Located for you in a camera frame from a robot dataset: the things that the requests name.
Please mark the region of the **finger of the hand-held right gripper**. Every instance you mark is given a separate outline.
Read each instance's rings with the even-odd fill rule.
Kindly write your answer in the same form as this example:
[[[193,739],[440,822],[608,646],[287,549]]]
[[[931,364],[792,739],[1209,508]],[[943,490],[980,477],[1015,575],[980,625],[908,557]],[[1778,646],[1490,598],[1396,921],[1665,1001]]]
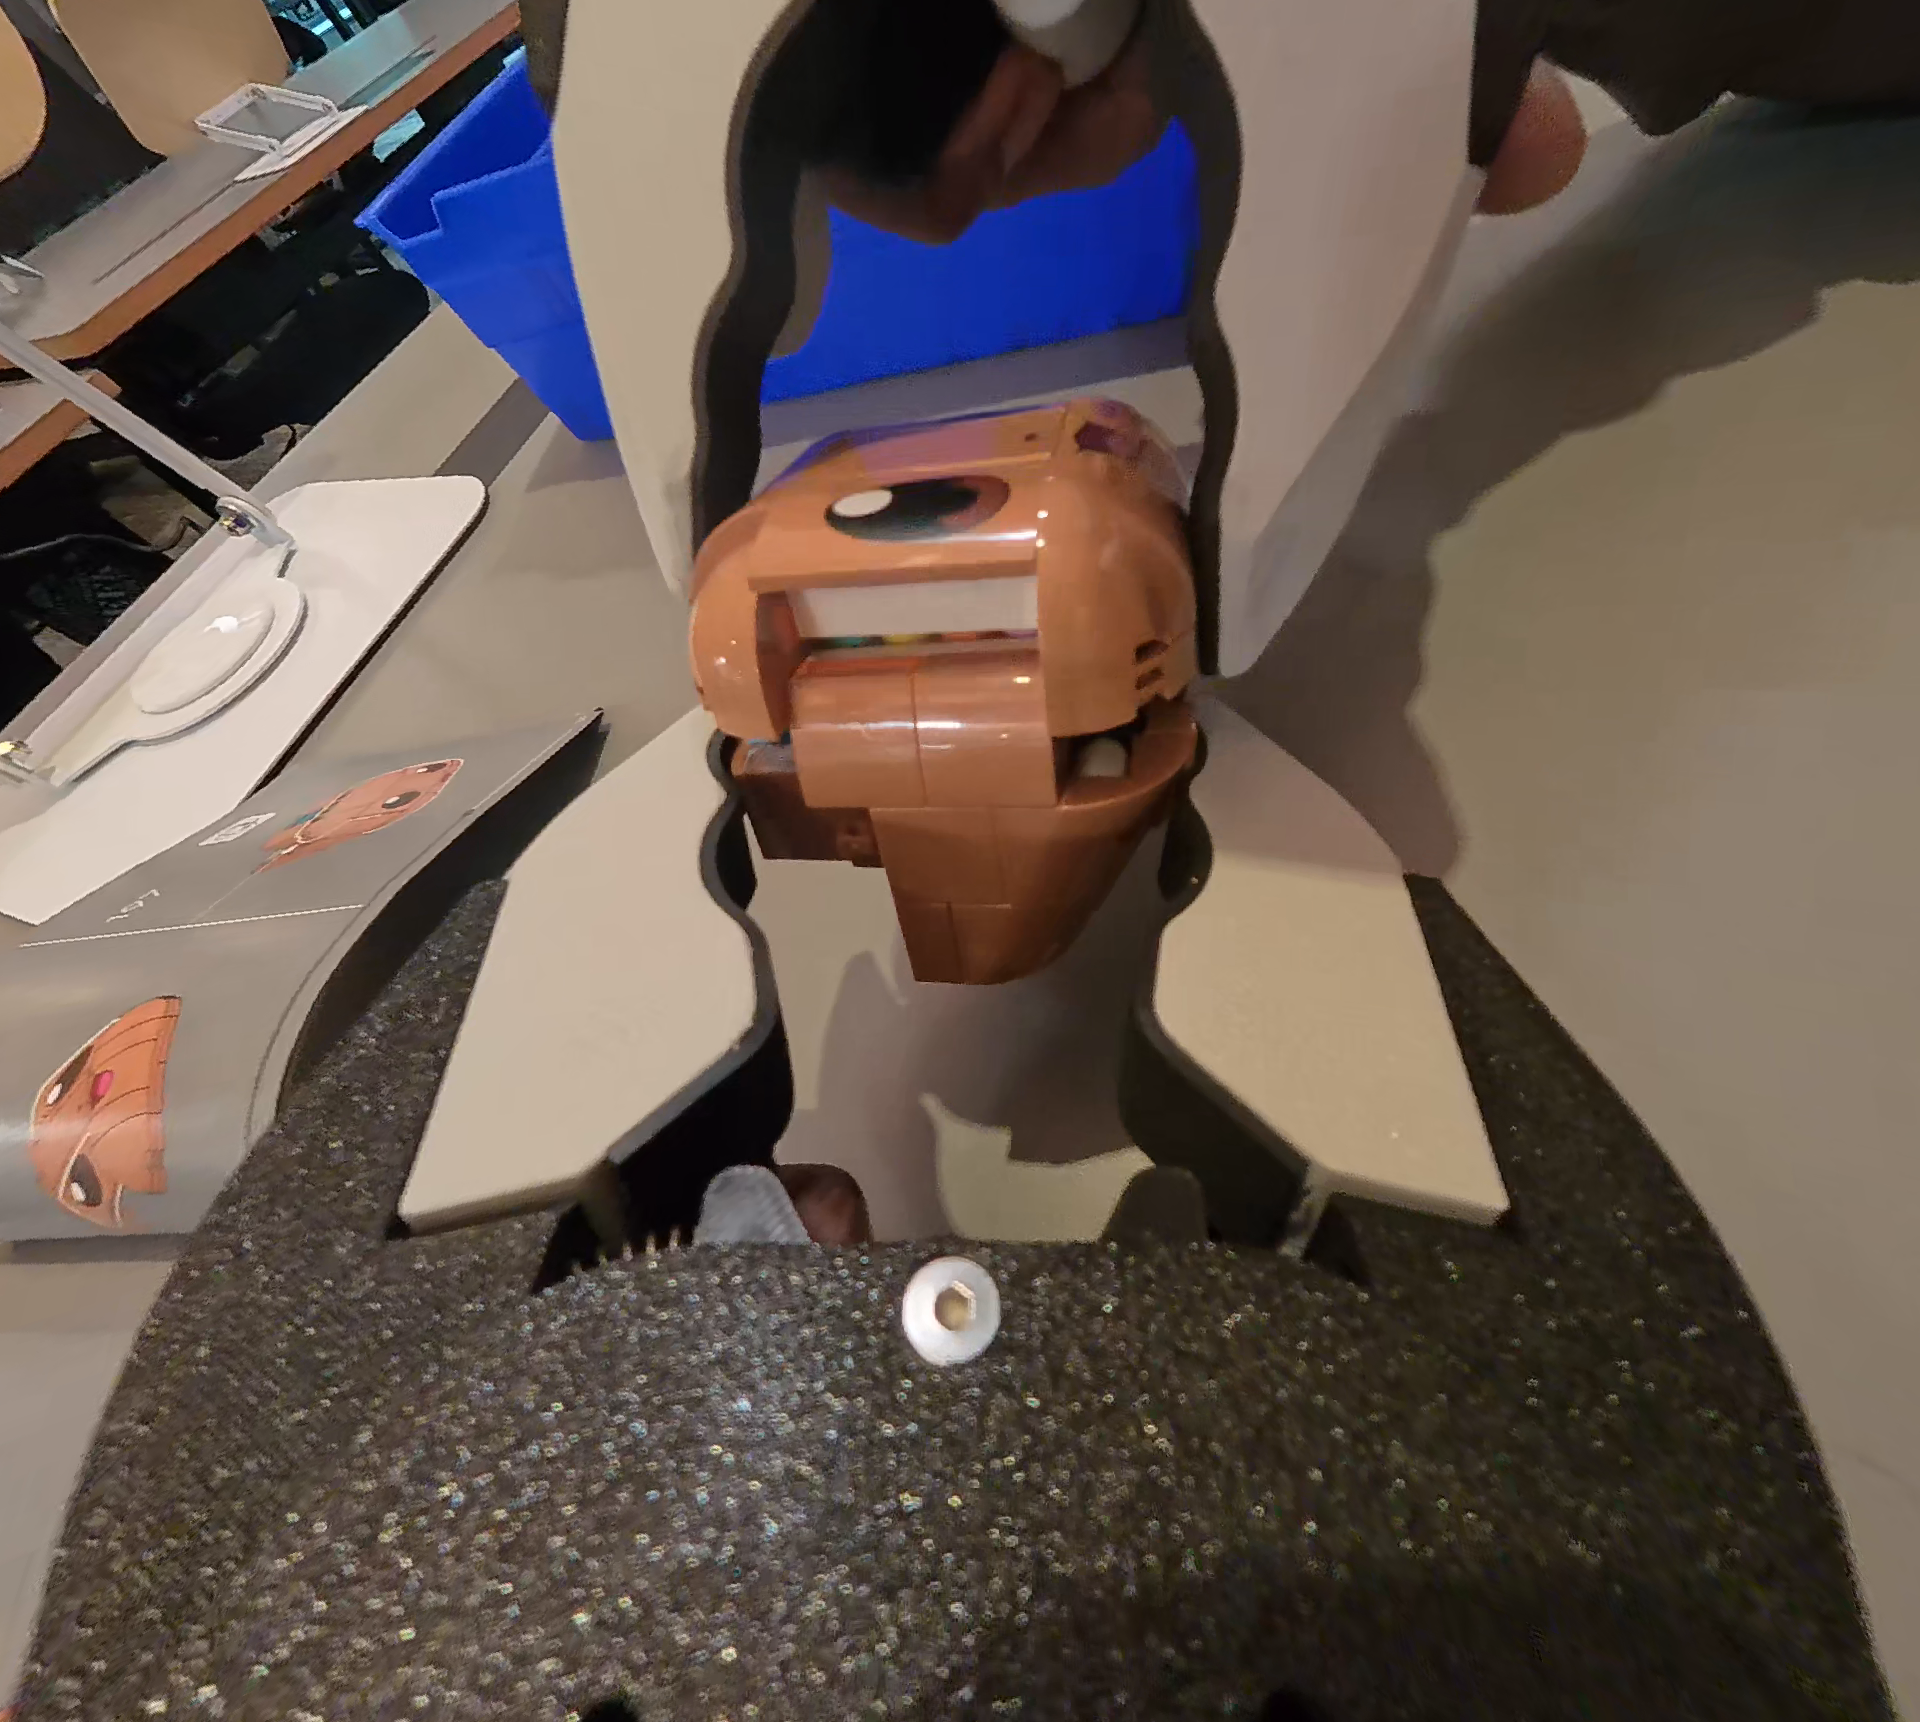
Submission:
[[[1281,630],[1396,432],[1467,229],[1475,0],[1156,0],[1198,154],[1200,667]]]
[[[814,0],[569,0],[553,167],[613,444],[662,581],[684,592],[717,435],[711,353],[792,254],[792,202],[748,229],[740,134]]]

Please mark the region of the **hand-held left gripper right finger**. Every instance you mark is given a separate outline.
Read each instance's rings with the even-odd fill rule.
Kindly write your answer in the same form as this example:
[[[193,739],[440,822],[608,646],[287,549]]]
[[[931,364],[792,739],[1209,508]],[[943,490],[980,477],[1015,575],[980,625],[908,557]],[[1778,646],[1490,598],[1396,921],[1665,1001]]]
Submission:
[[[1127,1131],[1206,1226],[1320,1226],[1362,1198],[1471,1226],[1509,1198],[1392,845],[1221,702],[1165,837]]]

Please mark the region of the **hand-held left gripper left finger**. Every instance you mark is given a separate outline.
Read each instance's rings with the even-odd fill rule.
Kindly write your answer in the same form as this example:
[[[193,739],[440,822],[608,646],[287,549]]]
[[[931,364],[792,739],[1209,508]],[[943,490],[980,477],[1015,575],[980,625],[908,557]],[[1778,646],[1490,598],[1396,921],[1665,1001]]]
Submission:
[[[696,708],[583,786],[506,873],[414,1166],[411,1232],[569,1206],[775,1027],[775,966],[723,888],[737,794]]]

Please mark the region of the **grey instruction booklet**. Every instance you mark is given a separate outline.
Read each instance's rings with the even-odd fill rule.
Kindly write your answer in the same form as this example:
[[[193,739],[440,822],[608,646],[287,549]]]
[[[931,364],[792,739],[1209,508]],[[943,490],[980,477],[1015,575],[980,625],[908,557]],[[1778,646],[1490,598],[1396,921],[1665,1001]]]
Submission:
[[[295,763],[9,949],[0,1240],[193,1232],[276,1125],[340,967],[601,720]]]

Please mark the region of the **brown lego head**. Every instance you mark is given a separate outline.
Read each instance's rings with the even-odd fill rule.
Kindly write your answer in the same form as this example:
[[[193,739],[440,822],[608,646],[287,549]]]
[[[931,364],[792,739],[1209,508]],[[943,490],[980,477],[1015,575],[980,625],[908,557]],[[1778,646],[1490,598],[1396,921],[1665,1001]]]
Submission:
[[[1116,397],[792,460],[690,575],[758,851],[886,873],[918,980],[1052,966],[1198,758],[1186,501]]]

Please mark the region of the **person's right hand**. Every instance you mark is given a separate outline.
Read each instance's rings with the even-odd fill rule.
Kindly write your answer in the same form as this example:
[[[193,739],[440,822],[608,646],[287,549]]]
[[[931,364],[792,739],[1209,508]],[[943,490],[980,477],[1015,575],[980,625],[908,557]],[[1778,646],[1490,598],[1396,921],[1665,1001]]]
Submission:
[[[1015,42],[998,53],[923,181],[888,187],[831,167],[827,195],[854,221],[949,246],[991,211],[1111,181],[1156,150],[1160,130],[1148,42],[1135,36],[1085,86],[1068,86],[1052,61]],[[1534,61],[1475,209],[1484,214],[1532,211],[1573,181],[1580,157],[1587,124],[1573,86],[1548,61]]]

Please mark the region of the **person's left hand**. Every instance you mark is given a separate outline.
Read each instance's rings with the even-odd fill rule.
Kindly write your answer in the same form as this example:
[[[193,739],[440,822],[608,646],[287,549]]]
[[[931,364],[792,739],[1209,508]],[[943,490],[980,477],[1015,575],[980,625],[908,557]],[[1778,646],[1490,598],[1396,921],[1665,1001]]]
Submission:
[[[805,1235],[827,1248],[870,1245],[870,1210],[860,1182],[838,1164],[780,1164],[775,1178],[783,1182]]]

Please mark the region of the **blue plastic bin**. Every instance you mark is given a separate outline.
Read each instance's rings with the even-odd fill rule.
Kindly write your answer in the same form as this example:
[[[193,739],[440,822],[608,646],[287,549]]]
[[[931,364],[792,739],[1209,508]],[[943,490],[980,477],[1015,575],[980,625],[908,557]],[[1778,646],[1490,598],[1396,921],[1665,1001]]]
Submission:
[[[361,211],[379,246],[501,353],[580,439],[613,417],[563,233],[548,108],[511,62]],[[831,282],[760,403],[852,391],[1181,318],[1198,260],[1198,157],[1181,124],[1121,178],[915,246],[831,214]]]

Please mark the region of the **wooden top desk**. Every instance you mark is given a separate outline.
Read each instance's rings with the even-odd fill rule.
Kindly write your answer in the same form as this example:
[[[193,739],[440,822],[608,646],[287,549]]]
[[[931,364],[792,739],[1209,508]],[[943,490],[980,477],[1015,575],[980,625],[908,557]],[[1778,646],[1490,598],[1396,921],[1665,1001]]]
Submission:
[[[14,331],[56,361],[96,354],[511,36],[516,0],[397,2],[295,77],[299,91],[331,103],[372,91],[372,104],[276,172],[250,172],[253,157],[236,150],[191,150],[162,161],[24,254],[43,290],[14,318]]]

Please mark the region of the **small clear desk stand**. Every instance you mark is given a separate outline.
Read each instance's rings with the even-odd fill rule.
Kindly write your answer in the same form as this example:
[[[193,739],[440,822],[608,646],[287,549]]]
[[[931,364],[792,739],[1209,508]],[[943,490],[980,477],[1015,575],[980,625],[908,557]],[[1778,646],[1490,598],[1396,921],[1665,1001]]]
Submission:
[[[352,127],[370,104],[340,104],[282,86],[243,86],[193,118],[201,134],[250,154],[231,181],[262,181],[318,154]]]

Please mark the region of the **white desk stand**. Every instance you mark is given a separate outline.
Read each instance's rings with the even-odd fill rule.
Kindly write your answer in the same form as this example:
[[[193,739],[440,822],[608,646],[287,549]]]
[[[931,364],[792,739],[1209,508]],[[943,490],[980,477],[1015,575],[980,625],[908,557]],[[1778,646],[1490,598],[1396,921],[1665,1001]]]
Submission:
[[[250,493],[16,326],[6,361],[210,501],[210,527],[6,730],[0,910],[47,921],[250,798],[488,508],[477,477]]]

